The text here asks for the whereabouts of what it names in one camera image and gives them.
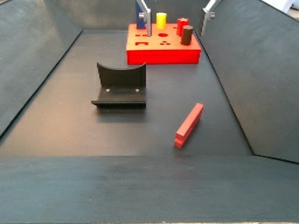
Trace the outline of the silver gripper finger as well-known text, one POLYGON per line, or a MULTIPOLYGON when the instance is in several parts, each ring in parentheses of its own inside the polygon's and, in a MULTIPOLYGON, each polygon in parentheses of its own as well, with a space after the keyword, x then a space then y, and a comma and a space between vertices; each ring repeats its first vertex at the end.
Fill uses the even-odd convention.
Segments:
POLYGON ((203 19, 202 19, 202 24, 201 24, 201 35, 205 34, 207 23, 211 20, 211 17, 214 15, 214 8, 217 6, 217 2, 218 2, 218 0, 210 0, 209 4, 202 9, 202 11, 203 11, 203 19))
POLYGON ((147 7, 146 0, 137 0, 139 3, 139 6, 145 12, 145 29, 147 31, 147 36, 153 36, 153 11, 147 7))

